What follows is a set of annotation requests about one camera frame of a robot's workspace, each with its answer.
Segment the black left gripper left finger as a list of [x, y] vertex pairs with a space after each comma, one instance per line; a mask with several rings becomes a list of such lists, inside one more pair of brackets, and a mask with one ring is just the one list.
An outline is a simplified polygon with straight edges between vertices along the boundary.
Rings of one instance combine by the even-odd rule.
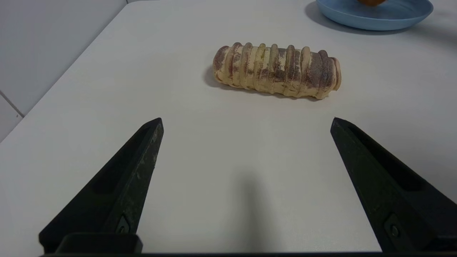
[[164, 127], [142, 125], [39, 233], [45, 253], [140, 253], [137, 228]]

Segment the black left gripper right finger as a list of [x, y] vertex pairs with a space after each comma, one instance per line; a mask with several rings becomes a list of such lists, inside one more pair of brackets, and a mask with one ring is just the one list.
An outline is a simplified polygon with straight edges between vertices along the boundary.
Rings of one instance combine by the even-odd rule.
[[330, 133], [383, 253], [456, 253], [456, 203], [353, 123]]

